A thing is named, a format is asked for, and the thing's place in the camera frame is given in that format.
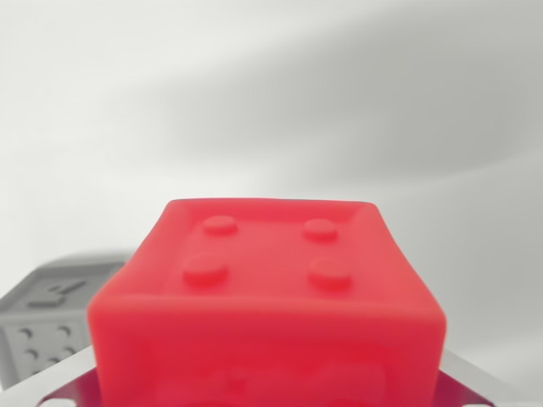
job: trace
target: blurred gray cube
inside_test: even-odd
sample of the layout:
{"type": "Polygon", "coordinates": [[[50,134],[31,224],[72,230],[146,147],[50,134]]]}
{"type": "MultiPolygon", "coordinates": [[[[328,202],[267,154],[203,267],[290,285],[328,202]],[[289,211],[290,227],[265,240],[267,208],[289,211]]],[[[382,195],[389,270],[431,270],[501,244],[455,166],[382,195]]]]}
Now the blurred gray cube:
{"type": "Polygon", "coordinates": [[[49,263],[0,299],[3,388],[90,345],[87,304],[126,257],[80,256],[49,263]]]}

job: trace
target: indentation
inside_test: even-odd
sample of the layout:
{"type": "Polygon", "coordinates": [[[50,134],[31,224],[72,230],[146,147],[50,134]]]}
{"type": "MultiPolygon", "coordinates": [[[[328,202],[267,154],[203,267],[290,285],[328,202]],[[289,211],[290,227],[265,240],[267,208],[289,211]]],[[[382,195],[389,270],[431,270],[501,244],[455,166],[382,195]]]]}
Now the indentation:
{"type": "Polygon", "coordinates": [[[231,216],[217,215],[204,220],[203,228],[211,235],[227,235],[238,229],[238,223],[231,216]]]}
{"type": "Polygon", "coordinates": [[[51,366],[53,366],[53,365],[56,365],[56,364],[59,363],[59,362],[60,362],[60,359],[59,359],[59,358],[49,358],[49,359],[47,360],[47,362],[45,363],[45,366],[46,366],[46,368],[47,368],[47,367],[51,367],[51,366]]]}
{"type": "Polygon", "coordinates": [[[61,337],[69,337],[71,335],[71,329],[66,325],[59,326],[57,332],[61,337]]]}
{"type": "Polygon", "coordinates": [[[37,360],[38,353],[35,349],[27,349],[24,355],[27,362],[32,362],[34,360],[37,360]]]}
{"type": "Polygon", "coordinates": [[[24,339],[30,339],[34,336],[34,333],[29,328],[21,328],[19,329],[19,335],[24,339]]]}
{"type": "Polygon", "coordinates": [[[227,266],[216,254],[195,254],[183,266],[185,281],[194,286],[211,286],[227,277],[227,266]]]}
{"type": "Polygon", "coordinates": [[[352,282],[350,270],[328,257],[311,261],[309,279],[313,285],[325,290],[346,289],[352,282]]]}
{"type": "Polygon", "coordinates": [[[76,354],[76,350],[70,346],[67,346],[63,348],[62,351],[60,352],[60,357],[62,359],[66,359],[66,358],[69,358],[72,354],[76,354]]]}
{"type": "Polygon", "coordinates": [[[338,236],[338,228],[328,219],[311,219],[304,224],[304,234],[311,240],[332,241],[338,236]]]}

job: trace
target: white backdrop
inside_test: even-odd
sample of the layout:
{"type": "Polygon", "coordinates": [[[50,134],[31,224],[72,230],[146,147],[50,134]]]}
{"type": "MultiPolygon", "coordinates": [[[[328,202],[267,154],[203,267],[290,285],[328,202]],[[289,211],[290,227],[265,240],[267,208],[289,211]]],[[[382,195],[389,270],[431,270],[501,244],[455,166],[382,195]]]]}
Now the white backdrop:
{"type": "Polygon", "coordinates": [[[0,0],[0,294],[173,198],[376,203],[543,399],[542,2],[0,0]]]}

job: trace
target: red stud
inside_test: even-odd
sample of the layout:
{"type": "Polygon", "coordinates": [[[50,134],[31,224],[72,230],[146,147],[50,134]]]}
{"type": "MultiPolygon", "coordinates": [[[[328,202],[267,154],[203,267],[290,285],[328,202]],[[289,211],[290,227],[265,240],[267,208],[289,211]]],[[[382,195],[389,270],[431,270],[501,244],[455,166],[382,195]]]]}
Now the red stud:
{"type": "Polygon", "coordinates": [[[195,254],[183,267],[183,277],[192,286],[213,286],[222,282],[227,273],[224,261],[214,254],[195,254]]]}
{"type": "Polygon", "coordinates": [[[217,215],[204,220],[204,230],[211,235],[227,235],[238,229],[238,223],[231,216],[217,215]]]}
{"type": "Polygon", "coordinates": [[[350,271],[334,259],[322,257],[311,261],[309,279],[324,290],[347,288],[352,280],[350,271]]]}
{"type": "Polygon", "coordinates": [[[304,224],[304,234],[311,240],[326,242],[338,236],[338,229],[328,219],[312,219],[304,224]]]}

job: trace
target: red cube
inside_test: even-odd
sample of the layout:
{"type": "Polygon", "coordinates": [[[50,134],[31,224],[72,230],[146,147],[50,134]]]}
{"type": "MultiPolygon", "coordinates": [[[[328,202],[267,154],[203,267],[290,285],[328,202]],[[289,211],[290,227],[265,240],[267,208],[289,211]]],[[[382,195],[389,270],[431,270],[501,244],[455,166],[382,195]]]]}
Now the red cube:
{"type": "Polygon", "coordinates": [[[105,407],[429,407],[445,337],[357,202],[173,201],[88,316],[105,407]]]}

